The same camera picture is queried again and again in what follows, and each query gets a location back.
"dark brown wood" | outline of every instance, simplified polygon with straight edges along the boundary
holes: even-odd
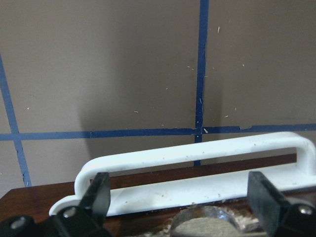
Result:
[[[271,158],[235,161],[221,164],[204,165],[199,167],[180,168],[148,172],[128,176],[111,178],[111,188],[123,188],[149,183],[165,182],[170,180],[212,175],[237,170],[252,169],[277,164],[295,162],[295,155],[286,155]],[[41,222],[48,217],[50,207],[61,198],[74,194],[74,183],[52,184],[29,188],[14,189],[0,199],[0,221],[14,215],[29,215],[35,221]],[[287,195],[302,198],[316,205],[316,188],[290,192]],[[245,200],[229,200],[212,205],[226,206],[238,210],[248,210]],[[107,218],[105,226],[115,236],[136,235],[145,231],[161,228],[168,224],[181,208],[135,213]]]

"metal screw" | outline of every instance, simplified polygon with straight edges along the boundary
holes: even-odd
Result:
[[[25,224],[25,217],[21,216],[19,217],[19,219],[15,220],[14,222],[12,222],[12,224],[10,225],[11,229],[17,229],[21,226],[23,226]]]
[[[69,208],[68,210],[66,210],[64,212],[63,216],[65,218],[70,218],[70,217],[74,216],[75,213],[76,213],[76,209],[74,207],[72,207],[72,208]]]
[[[309,206],[301,205],[298,209],[304,215],[311,215],[313,213],[313,210]]]

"white plastic handle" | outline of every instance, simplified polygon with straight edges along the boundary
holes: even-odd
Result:
[[[293,147],[297,151],[296,167],[301,171],[301,174],[316,175],[316,149],[314,144],[293,132],[239,137],[96,158],[87,162],[76,177],[75,196],[69,196],[57,202],[51,208],[50,214],[56,212],[56,209],[59,209],[57,207],[63,203],[72,200],[78,202],[89,187],[90,179],[98,172],[111,173]]]

